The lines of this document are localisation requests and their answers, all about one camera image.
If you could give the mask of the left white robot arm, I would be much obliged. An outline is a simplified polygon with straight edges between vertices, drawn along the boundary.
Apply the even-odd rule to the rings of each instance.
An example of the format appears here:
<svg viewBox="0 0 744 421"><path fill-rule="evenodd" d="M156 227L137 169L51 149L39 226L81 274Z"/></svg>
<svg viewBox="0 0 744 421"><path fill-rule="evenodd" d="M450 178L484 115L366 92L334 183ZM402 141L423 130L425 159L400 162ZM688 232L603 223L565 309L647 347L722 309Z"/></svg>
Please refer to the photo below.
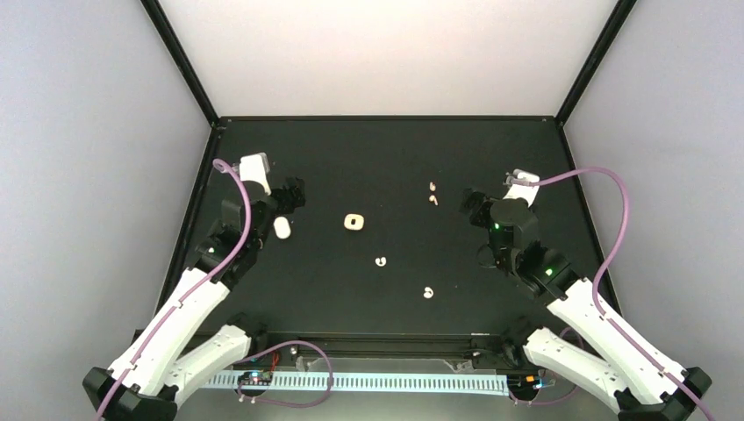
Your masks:
<svg viewBox="0 0 744 421"><path fill-rule="evenodd" d="M257 325L239 314L201 345L186 349L206 317L256 263L275 219L304 206L305 183L289 178L249 205L226 199L171 296L147 328L108 367L82 381L99 420L172 420L217 372L250 352Z"/></svg>

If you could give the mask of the white square charging case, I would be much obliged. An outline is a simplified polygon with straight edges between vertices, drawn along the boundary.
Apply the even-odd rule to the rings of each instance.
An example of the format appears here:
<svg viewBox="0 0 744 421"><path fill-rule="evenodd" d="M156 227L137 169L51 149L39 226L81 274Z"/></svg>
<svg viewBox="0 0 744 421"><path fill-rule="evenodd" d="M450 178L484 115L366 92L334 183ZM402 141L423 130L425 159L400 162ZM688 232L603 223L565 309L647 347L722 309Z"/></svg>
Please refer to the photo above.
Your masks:
<svg viewBox="0 0 744 421"><path fill-rule="evenodd" d="M346 214L343 220L343 226L346 230L352 232L358 232L363 229L365 225L365 217L361 214Z"/></svg>

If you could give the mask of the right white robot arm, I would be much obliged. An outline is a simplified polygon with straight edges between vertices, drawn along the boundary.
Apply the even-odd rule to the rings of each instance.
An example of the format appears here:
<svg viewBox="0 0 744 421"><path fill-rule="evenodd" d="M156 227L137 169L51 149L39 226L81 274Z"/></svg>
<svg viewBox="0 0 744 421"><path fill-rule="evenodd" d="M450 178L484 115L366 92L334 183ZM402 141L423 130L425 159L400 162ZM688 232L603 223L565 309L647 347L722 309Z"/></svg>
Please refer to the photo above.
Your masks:
<svg viewBox="0 0 744 421"><path fill-rule="evenodd" d="M550 370L605 404L620 420L686 420L702 408L711 377L683 367L644 339L581 277L559 251L540 243L534 195L512 187L502 198L465 189L461 212L488 233L494 266L517 289L562 320L592 348L574 346L547 327L500 342L511 367L528 361Z"/></svg>

